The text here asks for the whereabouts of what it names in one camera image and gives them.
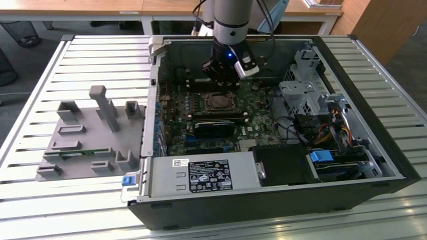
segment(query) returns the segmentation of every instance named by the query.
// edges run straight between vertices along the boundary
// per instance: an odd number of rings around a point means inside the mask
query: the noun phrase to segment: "wooden table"
[[[0,21],[137,21],[144,0],[0,0]]]
[[[0,0],[0,21],[141,21],[152,35],[152,21],[194,21],[199,0]],[[283,22],[320,22],[330,34],[342,10],[308,8],[290,0]]]
[[[141,24],[144,34],[152,35],[152,21],[194,21],[192,11],[199,0],[143,0]],[[308,8],[303,0],[290,0],[282,22],[322,22],[319,35],[328,35],[336,19],[343,15],[340,9]]]

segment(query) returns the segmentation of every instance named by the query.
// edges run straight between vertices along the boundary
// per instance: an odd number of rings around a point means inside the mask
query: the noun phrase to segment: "circuit board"
[[[246,141],[254,143],[254,146],[280,144],[282,138],[268,109],[271,91],[271,87],[259,87],[259,82],[251,79],[242,80],[239,89],[234,93],[222,93],[227,96],[222,98],[219,93],[191,93],[181,85],[169,86],[160,97],[167,155],[247,151],[239,144],[242,140],[254,140]],[[198,139],[194,135],[198,121],[188,120],[189,113],[224,111],[224,108],[246,116],[244,121],[235,124],[232,136]]]

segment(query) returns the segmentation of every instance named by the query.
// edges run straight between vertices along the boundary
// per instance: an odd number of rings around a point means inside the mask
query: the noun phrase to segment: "warning label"
[[[188,180],[194,194],[232,190],[228,160],[188,162]]]
[[[187,167],[188,161],[189,161],[188,158],[173,159],[172,160],[172,167]]]

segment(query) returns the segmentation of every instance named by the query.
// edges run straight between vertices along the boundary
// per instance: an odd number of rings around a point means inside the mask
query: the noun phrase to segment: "aluminum slotted surface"
[[[36,182],[36,168],[59,119],[61,100],[93,107],[91,85],[109,89],[116,106],[147,103],[148,37],[76,36],[61,42],[3,145],[3,239],[398,239],[427,234],[426,117],[363,47],[344,36],[323,38],[423,180],[352,210],[250,222],[149,231],[120,202],[121,177]],[[327,75],[336,92],[339,86]]]

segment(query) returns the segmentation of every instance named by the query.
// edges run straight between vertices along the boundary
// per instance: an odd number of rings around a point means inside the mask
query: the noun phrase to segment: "barcode sticker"
[[[173,159],[172,167],[187,167],[188,166],[188,158]]]
[[[120,11],[120,14],[140,14],[139,11]]]

